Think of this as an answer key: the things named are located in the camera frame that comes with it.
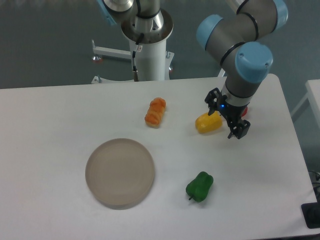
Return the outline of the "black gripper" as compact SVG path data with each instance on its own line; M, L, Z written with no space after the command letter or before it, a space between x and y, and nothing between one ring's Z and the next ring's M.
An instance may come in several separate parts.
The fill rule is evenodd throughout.
M227 121L230 129L227 138L241 139L248 133L251 126L249 121L242 119L249 103L233 103L230 99L226 94L222 94L218 88L214 88L207 94L204 102L208 105L209 116L218 111Z

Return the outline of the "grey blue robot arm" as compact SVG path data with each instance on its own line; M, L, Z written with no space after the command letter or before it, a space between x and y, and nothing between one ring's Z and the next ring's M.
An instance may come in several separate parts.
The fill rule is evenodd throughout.
M228 4L235 18L206 17L197 28L196 39L227 74L223 88L211 90L205 98L208 113L220 113L229 136L241 139L250 128L242 114L273 63L270 49L259 39L286 24L288 8L282 0L230 0ZM160 2L100 0L98 5L108 23L120 25L129 41L133 79L165 80L170 64L166 43L174 24Z

